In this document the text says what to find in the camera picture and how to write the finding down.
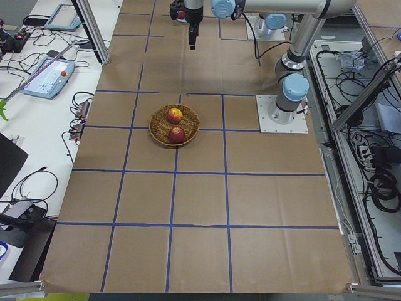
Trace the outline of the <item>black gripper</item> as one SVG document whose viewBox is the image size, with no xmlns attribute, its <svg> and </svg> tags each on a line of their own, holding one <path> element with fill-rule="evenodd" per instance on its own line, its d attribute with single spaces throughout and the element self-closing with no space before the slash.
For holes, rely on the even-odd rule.
<svg viewBox="0 0 401 301">
<path fill-rule="evenodd" d="M 203 0 L 175 0 L 170 3 L 170 17 L 181 23 L 190 23 L 188 43 L 191 50 L 196 50 L 199 24 L 203 19 Z"/>
</svg>

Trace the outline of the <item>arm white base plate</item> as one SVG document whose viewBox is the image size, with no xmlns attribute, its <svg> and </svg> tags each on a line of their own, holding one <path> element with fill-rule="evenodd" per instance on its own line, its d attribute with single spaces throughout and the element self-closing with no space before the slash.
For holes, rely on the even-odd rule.
<svg viewBox="0 0 401 301">
<path fill-rule="evenodd" d="M 267 14 L 263 17 L 248 17 L 249 24 L 246 24 L 247 39 L 257 41 L 285 41 L 284 27 L 286 26 L 286 16 L 280 13 Z"/>
<path fill-rule="evenodd" d="M 305 110 L 301 104 L 293 112 L 276 105 L 276 95 L 256 95 L 259 131 L 262 134 L 308 134 Z"/>
</svg>

